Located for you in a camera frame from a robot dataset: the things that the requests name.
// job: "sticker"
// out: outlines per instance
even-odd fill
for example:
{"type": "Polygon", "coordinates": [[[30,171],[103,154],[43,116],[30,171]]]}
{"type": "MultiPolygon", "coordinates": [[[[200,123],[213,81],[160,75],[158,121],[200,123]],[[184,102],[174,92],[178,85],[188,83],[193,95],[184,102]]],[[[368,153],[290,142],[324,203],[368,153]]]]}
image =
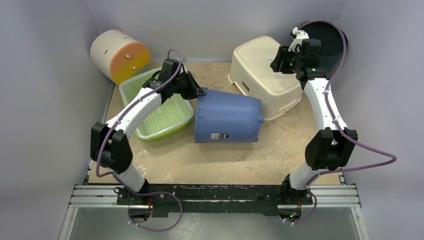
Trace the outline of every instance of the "sticker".
{"type": "Polygon", "coordinates": [[[227,139],[228,134],[225,133],[212,133],[210,139],[227,139]]]}
{"type": "Polygon", "coordinates": [[[243,86],[247,89],[248,92],[250,91],[250,88],[246,85],[244,81],[242,81],[241,84],[243,84],[243,86]]]}

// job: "wooden board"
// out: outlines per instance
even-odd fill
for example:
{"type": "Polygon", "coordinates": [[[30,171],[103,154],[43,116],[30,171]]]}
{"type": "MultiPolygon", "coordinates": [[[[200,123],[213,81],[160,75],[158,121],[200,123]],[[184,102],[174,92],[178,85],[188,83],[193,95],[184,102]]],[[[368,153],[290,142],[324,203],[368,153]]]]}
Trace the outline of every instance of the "wooden board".
{"type": "MultiPolygon", "coordinates": [[[[228,81],[230,63],[189,63],[187,68],[201,87],[241,94],[228,81]]],[[[190,101],[195,110],[196,102],[190,101]]],[[[121,94],[115,87],[106,119],[123,108],[121,94]]],[[[285,115],[265,121],[255,143],[194,143],[194,125],[193,118],[181,132],[158,141],[142,141],[133,135],[132,164],[150,183],[281,184],[305,161],[305,146],[317,131],[305,95],[285,115]]],[[[116,181],[111,176],[98,178],[93,171],[89,182],[116,181]]],[[[328,174],[315,184],[339,185],[340,181],[336,174],[328,174]]]]}

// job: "blue trash can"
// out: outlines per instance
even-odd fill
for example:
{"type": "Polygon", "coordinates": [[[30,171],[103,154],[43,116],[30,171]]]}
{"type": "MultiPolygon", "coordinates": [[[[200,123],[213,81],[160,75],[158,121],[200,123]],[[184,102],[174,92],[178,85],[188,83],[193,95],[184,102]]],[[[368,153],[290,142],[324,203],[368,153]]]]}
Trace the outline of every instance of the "blue trash can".
{"type": "Polygon", "coordinates": [[[258,141],[264,122],[261,100],[203,88],[197,99],[195,143],[251,143],[258,141]]]}

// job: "cable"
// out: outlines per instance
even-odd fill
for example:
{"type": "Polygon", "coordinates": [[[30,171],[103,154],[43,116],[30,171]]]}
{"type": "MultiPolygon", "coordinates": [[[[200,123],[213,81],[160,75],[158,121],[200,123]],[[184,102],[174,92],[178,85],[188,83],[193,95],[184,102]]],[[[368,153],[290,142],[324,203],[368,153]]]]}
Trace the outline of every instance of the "cable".
{"type": "Polygon", "coordinates": [[[334,113],[334,111],[333,111],[333,109],[332,109],[332,107],[331,107],[331,105],[330,105],[330,102],[329,102],[329,88],[330,88],[330,85],[331,85],[331,83],[333,82],[333,80],[334,80],[335,76],[339,73],[340,69],[342,68],[343,64],[345,63],[346,54],[347,54],[347,45],[346,45],[345,35],[343,34],[342,30],[341,30],[338,26],[336,26],[334,23],[332,23],[332,22],[330,22],[330,21],[327,21],[327,20],[313,20],[313,21],[308,21],[308,22],[305,22],[305,23],[303,23],[302,25],[300,25],[300,26],[299,26],[299,29],[302,29],[302,28],[303,28],[303,27],[305,27],[306,25],[313,24],[313,23],[325,23],[325,24],[329,24],[329,25],[333,26],[333,27],[334,27],[334,28],[338,31],[338,33],[340,34],[341,40],[342,40],[342,42],[343,42],[343,54],[342,54],[342,56],[341,56],[340,64],[338,65],[338,67],[337,67],[336,71],[334,72],[334,74],[333,74],[333,75],[330,77],[330,79],[328,80],[327,85],[325,86],[325,91],[324,91],[324,93],[325,93],[325,94],[324,94],[325,104],[327,105],[327,108],[328,108],[328,110],[329,110],[329,112],[330,112],[330,114],[331,114],[332,120],[333,120],[334,124],[336,125],[336,127],[337,127],[338,131],[339,131],[339,132],[340,132],[340,134],[341,134],[341,135],[342,135],[345,139],[347,139],[349,142],[351,142],[351,143],[353,143],[353,144],[355,144],[355,145],[358,145],[358,146],[359,146],[359,147],[361,147],[361,148],[364,148],[364,149],[366,149],[366,150],[369,150],[369,151],[371,151],[371,152],[374,152],[374,153],[376,153],[376,154],[380,154],[380,155],[383,155],[383,156],[390,157],[391,159],[390,159],[390,160],[388,160],[388,161],[384,161],[384,162],[380,162],[380,163],[375,163],[375,164],[370,164],[370,165],[365,165],[365,166],[352,167],[352,168],[340,169],[340,170],[333,170],[333,171],[329,170],[329,171],[324,171],[324,172],[321,172],[321,173],[317,173],[317,174],[315,174],[314,176],[312,176],[312,177],[311,177],[311,178],[310,178],[310,179],[306,182],[306,192],[307,192],[307,193],[309,193],[309,194],[313,197],[313,199],[314,199],[313,208],[312,208],[312,210],[310,211],[310,213],[308,213],[308,215],[306,215],[305,217],[301,218],[301,219],[300,219],[299,221],[297,221],[297,222],[292,222],[292,223],[291,223],[292,225],[303,223],[303,222],[304,222],[304,221],[306,221],[308,218],[310,218],[310,217],[312,216],[312,214],[315,212],[315,210],[316,210],[316,208],[317,208],[317,196],[315,196],[315,195],[312,193],[312,191],[310,190],[310,185],[311,185],[311,184],[312,184],[312,183],[313,183],[313,182],[314,182],[317,178],[319,178],[320,176],[322,176],[322,175],[326,175],[326,174],[347,173],[347,172],[353,172],[353,171],[358,171],[358,170],[364,170],[364,169],[371,169],[371,168],[381,167],[381,166],[385,166],[385,165],[392,164],[392,163],[396,162],[396,160],[398,160],[398,157],[397,157],[397,156],[395,156],[395,155],[393,155],[393,154],[391,154],[391,153],[388,153],[388,152],[385,152],[385,151],[382,151],[382,150],[376,149],[376,148],[374,148],[374,147],[372,147],[372,146],[366,145],[366,144],[361,143],[361,142],[359,142],[359,141],[356,141],[355,139],[353,139],[353,138],[349,137],[349,136],[348,136],[348,135],[347,135],[347,134],[343,131],[343,128],[340,126],[339,121],[337,120],[337,117],[336,117],[336,115],[335,115],[335,113],[334,113]]]}
{"type": "Polygon", "coordinates": [[[167,84],[169,84],[177,76],[177,73],[180,72],[181,66],[183,65],[183,59],[182,59],[181,55],[178,53],[178,51],[176,51],[174,49],[171,49],[171,50],[168,51],[168,54],[167,54],[167,57],[168,58],[170,57],[170,53],[171,52],[175,52],[178,55],[178,67],[176,68],[176,71],[162,85],[156,87],[155,89],[153,89],[150,92],[148,92],[148,93],[144,94],[143,96],[141,96],[137,101],[134,101],[131,105],[129,105],[122,112],[122,114],[118,117],[118,119],[109,128],[109,131],[106,133],[106,136],[104,137],[104,140],[101,143],[100,150],[99,150],[98,156],[97,156],[97,164],[96,164],[96,168],[95,168],[95,174],[96,174],[97,177],[102,178],[102,177],[107,176],[107,175],[112,175],[119,184],[121,184],[122,186],[124,186],[128,191],[130,191],[134,195],[141,196],[141,197],[147,197],[147,196],[153,196],[153,195],[163,194],[163,195],[169,195],[169,196],[173,197],[176,200],[176,202],[179,205],[179,218],[177,219],[177,221],[172,226],[169,226],[169,227],[163,228],[163,229],[150,228],[150,227],[146,227],[146,226],[143,226],[143,225],[139,225],[138,223],[136,223],[136,222],[134,222],[132,220],[132,218],[130,216],[130,210],[128,210],[128,218],[129,218],[129,222],[128,223],[132,223],[136,227],[139,227],[139,228],[142,228],[142,229],[145,229],[145,230],[149,230],[149,231],[152,231],[152,232],[165,232],[165,231],[168,231],[168,230],[174,228],[181,221],[181,219],[183,218],[183,205],[181,204],[181,201],[175,195],[173,195],[173,194],[171,194],[171,193],[169,193],[167,191],[156,191],[156,192],[151,192],[151,193],[138,193],[138,192],[132,190],[131,188],[127,187],[125,185],[125,183],[123,183],[114,172],[109,171],[109,172],[105,172],[103,174],[100,174],[99,171],[100,171],[100,165],[101,165],[101,160],[102,160],[102,154],[103,154],[103,151],[105,150],[106,143],[108,142],[109,137],[111,136],[112,132],[114,131],[114,129],[116,128],[116,126],[119,124],[119,122],[138,103],[140,103],[143,99],[145,99],[146,97],[152,95],[153,93],[156,93],[157,91],[163,89],[167,84]]]}

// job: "white cylinder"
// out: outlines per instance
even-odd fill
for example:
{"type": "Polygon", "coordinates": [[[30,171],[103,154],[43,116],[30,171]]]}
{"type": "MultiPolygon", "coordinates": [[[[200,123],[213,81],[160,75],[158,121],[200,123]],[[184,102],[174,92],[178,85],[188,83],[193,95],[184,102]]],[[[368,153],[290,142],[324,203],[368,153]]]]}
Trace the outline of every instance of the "white cylinder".
{"type": "Polygon", "coordinates": [[[147,47],[119,30],[109,30],[91,45],[94,65],[117,85],[129,79],[151,61],[147,47]]]}

